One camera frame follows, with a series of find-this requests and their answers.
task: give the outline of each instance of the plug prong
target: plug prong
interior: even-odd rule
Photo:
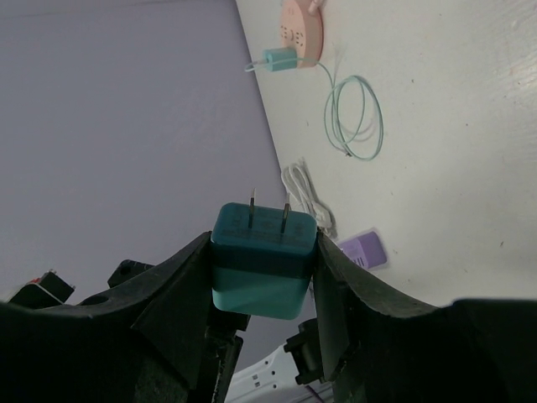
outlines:
[[[285,232],[285,225],[287,225],[287,216],[289,215],[289,193],[285,197],[284,217],[282,219],[282,228],[279,230],[281,233]]]
[[[255,205],[255,187],[252,190],[252,195],[250,196],[250,217],[248,218],[248,228],[252,229],[253,225],[253,207]]]

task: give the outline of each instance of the teal power adapter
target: teal power adapter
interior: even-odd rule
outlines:
[[[229,203],[211,235],[212,296],[221,311],[296,318],[313,272],[317,226],[303,212]]]

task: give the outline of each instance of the purple box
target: purple box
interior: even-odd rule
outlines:
[[[343,253],[363,269],[385,264],[388,261],[377,233],[357,235],[339,244]]]

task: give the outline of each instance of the light blue wire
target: light blue wire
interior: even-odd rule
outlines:
[[[246,72],[249,71],[256,71],[261,68],[263,68],[265,65],[277,65],[280,63],[288,63],[290,61],[307,61],[310,63],[315,63],[316,65],[320,66],[325,73],[328,75],[328,80],[330,81],[330,87],[331,91],[330,94],[328,94],[328,98],[326,99],[325,103],[325,134],[328,138],[328,141],[330,144],[335,148],[343,153],[350,155],[358,160],[361,161],[371,161],[373,160],[379,153],[381,148],[383,147],[383,141],[384,141],[384,121],[383,121],[383,114],[380,110],[380,104],[378,103],[377,96],[375,95],[375,92],[369,85],[369,83],[366,81],[365,78],[361,76],[349,76],[345,80],[340,81],[339,83],[335,83],[334,79],[332,78],[332,75],[328,71],[325,65],[320,63],[318,60],[312,60],[312,59],[303,59],[300,57],[294,58],[294,59],[286,59],[286,60],[277,60],[269,62],[267,60],[261,60],[261,61],[255,61],[253,63],[248,64],[244,70]],[[360,84],[360,89],[362,90],[362,112],[360,114],[360,122],[357,126],[356,131],[354,134],[349,138],[345,138],[345,134],[343,133],[343,127],[341,125],[341,119],[340,119],[340,96],[341,92],[343,91],[343,88],[352,82],[356,82]],[[366,90],[371,95],[371,98],[373,99],[373,104],[375,107],[375,110],[378,114],[378,141],[377,141],[377,147],[375,151],[371,155],[363,156],[359,155],[356,152],[354,152],[351,149],[350,144],[357,139],[357,137],[360,135],[360,129],[362,128],[363,119],[365,116],[365,109],[366,109]]]

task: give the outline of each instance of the white table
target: white table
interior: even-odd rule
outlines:
[[[281,2],[237,4],[253,59],[279,47]],[[537,297],[535,4],[326,0],[321,61],[383,110],[373,162],[328,144],[320,68],[257,73],[280,165],[304,157],[340,239],[376,228],[378,277],[423,301]]]

